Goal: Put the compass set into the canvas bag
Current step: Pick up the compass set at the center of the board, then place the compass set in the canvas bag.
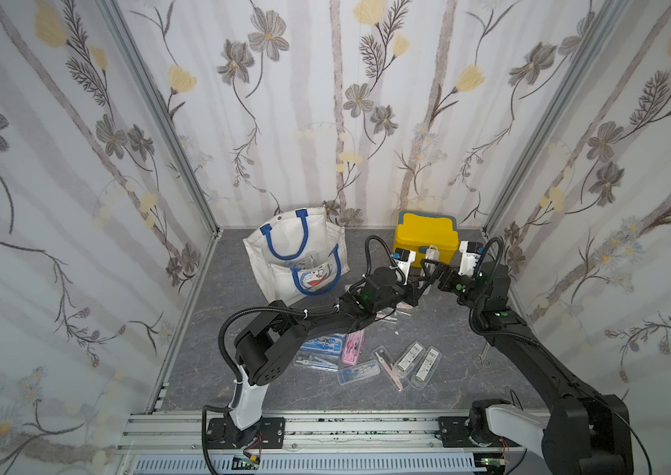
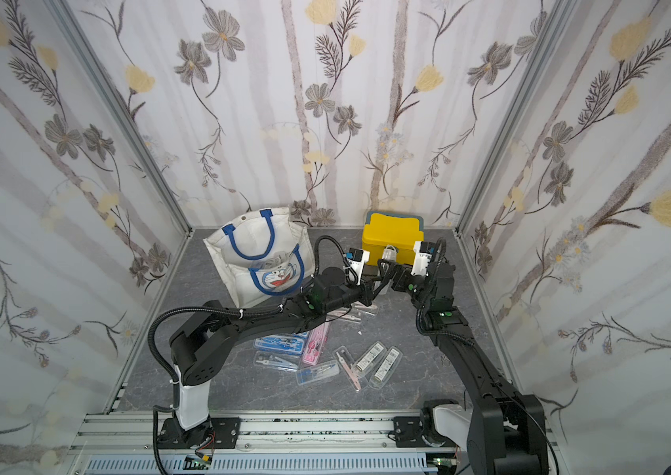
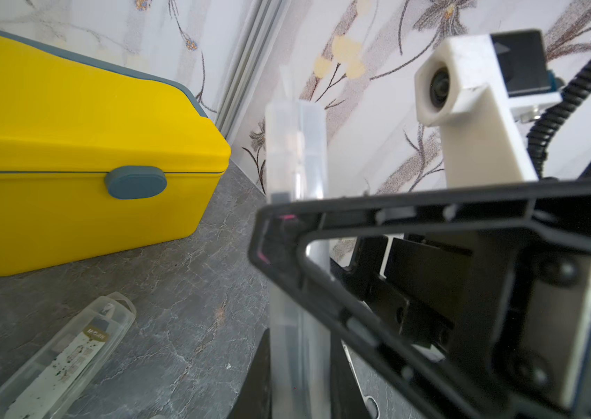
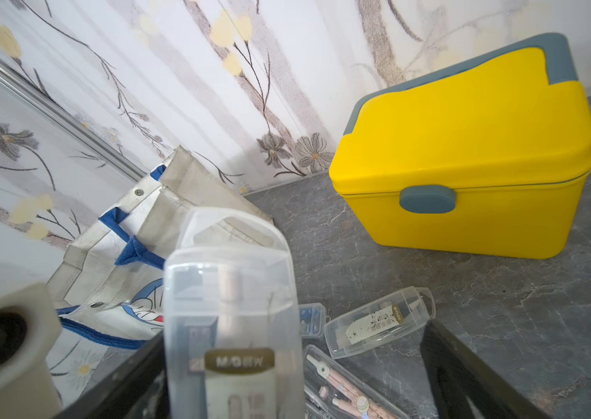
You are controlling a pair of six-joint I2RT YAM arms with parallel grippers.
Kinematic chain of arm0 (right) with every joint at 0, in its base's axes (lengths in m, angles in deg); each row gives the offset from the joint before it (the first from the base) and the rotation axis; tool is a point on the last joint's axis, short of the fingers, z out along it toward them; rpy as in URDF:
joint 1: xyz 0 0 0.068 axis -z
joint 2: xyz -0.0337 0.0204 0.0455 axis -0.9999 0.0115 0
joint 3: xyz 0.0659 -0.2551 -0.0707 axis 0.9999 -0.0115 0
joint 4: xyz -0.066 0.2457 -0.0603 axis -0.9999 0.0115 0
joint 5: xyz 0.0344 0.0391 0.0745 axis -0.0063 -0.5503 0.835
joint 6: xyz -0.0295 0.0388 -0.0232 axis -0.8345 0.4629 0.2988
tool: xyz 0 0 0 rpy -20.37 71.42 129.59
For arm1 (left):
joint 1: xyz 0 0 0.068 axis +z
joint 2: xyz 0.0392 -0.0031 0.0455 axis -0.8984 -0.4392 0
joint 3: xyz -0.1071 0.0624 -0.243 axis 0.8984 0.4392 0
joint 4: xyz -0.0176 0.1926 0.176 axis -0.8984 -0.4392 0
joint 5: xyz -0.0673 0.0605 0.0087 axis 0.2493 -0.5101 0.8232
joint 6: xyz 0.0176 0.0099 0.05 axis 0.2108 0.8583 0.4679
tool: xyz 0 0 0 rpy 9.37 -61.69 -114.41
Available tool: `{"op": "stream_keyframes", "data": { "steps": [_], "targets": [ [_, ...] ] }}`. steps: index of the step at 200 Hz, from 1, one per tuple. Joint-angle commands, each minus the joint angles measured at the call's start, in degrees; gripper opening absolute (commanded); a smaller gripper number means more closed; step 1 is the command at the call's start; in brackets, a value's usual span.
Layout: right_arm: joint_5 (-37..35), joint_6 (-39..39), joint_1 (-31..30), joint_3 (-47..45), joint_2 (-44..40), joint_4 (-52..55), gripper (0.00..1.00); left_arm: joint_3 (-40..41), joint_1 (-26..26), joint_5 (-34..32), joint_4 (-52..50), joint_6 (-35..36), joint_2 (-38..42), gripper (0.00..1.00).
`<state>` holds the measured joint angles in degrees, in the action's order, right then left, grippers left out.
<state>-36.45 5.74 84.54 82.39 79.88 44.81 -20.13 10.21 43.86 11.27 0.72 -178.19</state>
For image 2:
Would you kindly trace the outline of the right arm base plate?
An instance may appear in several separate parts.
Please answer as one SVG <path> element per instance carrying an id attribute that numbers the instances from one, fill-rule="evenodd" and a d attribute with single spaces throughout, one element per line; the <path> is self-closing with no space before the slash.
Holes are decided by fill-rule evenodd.
<path id="1" fill-rule="evenodd" d="M 420 416 L 395 417 L 388 435 L 400 448 L 456 448 L 456 444 L 435 432 L 433 425 Z"/>

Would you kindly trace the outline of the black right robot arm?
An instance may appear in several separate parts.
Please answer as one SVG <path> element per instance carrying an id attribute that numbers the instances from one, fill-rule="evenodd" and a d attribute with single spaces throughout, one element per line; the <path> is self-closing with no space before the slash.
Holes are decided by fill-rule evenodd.
<path id="1" fill-rule="evenodd" d="M 465 430 L 470 468 L 475 474 L 547 474 L 553 459 L 545 409 L 501 374 L 476 342 L 454 305 L 454 266 L 433 262 L 425 276 L 406 264 L 386 271 L 391 288 L 411 297 L 416 328 L 450 361 L 467 391 L 472 414 Z"/>

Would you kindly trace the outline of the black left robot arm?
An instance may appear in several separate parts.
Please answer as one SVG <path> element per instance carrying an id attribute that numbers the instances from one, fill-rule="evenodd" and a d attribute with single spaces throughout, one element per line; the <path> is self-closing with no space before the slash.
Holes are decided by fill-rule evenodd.
<path id="1" fill-rule="evenodd" d="M 271 336 L 315 330 L 329 313 L 356 302 L 369 306 L 378 295 L 375 282 L 347 282 L 345 271 L 329 267 L 276 307 L 250 310 L 212 302 L 189 308 L 190 318 L 170 338 L 170 379 L 177 386 L 175 419 L 192 431 L 207 423 L 209 384 L 237 344 Z"/>

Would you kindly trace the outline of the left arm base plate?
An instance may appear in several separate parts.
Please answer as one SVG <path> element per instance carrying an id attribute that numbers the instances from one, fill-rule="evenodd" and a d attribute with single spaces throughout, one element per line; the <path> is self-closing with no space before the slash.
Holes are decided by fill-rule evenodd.
<path id="1" fill-rule="evenodd" d="M 168 418 L 156 432 L 159 449 L 234 449 L 240 435 L 240 418 L 210 418 L 193 429 L 183 429 Z"/>

